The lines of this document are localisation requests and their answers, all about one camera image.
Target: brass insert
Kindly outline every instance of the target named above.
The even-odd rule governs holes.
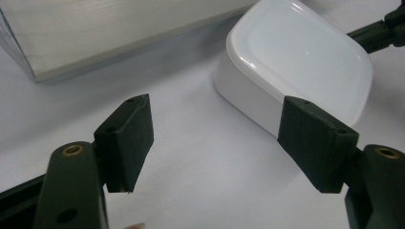
[[[63,156],[76,156],[83,152],[84,147],[82,145],[71,145],[63,149],[62,155]]]
[[[399,152],[397,151],[393,151],[393,150],[389,150],[386,148],[378,148],[375,149],[381,156],[384,156],[386,158],[389,159],[398,159],[400,157]]]

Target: black plastic part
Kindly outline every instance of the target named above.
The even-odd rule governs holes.
[[[369,196],[358,196],[349,189],[345,197],[345,204],[351,229],[365,229],[373,212]]]
[[[95,131],[98,156],[105,157],[108,192],[133,192],[154,141],[149,95],[122,103]]]
[[[382,20],[352,31],[348,36],[361,45],[367,53],[385,49],[392,43],[390,29]]]
[[[70,146],[79,147],[66,151]],[[92,144],[58,148],[45,175],[33,228],[107,228],[102,192]]]
[[[307,100],[286,96],[278,142],[321,193],[340,193],[358,133]]]
[[[353,40],[360,44],[367,53],[376,52],[389,47],[405,46],[405,7],[388,13],[384,21],[372,23],[366,27],[348,33]]]
[[[0,194],[0,228],[31,228],[44,176]]]
[[[405,155],[398,150],[369,145],[360,158],[373,214],[368,228],[405,228]]]
[[[359,159],[363,152],[359,149],[345,157],[342,168],[343,181],[351,188],[351,192],[363,197],[367,196],[367,189],[360,171]]]

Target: white tabletop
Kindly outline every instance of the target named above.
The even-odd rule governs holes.
[[[343,32],[399,1],[303,1]],[[126,98],[150,94],[155,143],[133,194],[106,194],[111,228],[349,228],[340,195],[319,194],[276,139],[215,90],[212,73],[237,19],[177,36],[41,84],[0,50],[0,192],[45,173],[51,153]],[[405,151],[405,49],[371,55],[359,148]]]

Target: white object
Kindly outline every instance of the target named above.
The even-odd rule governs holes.
[[[214,77],[229,102],[278,135],[285,95],[317,104],[351,126],[373,78],[367,53],[294,0],[263,0],[233,28]]]

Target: white plastic container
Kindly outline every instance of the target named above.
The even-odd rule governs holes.
[[[317,104],[353,125],[373,67],[346,34],[294,0],[262,0],[233,28],[214,76],[220,94],[273,135],[285,95]]]

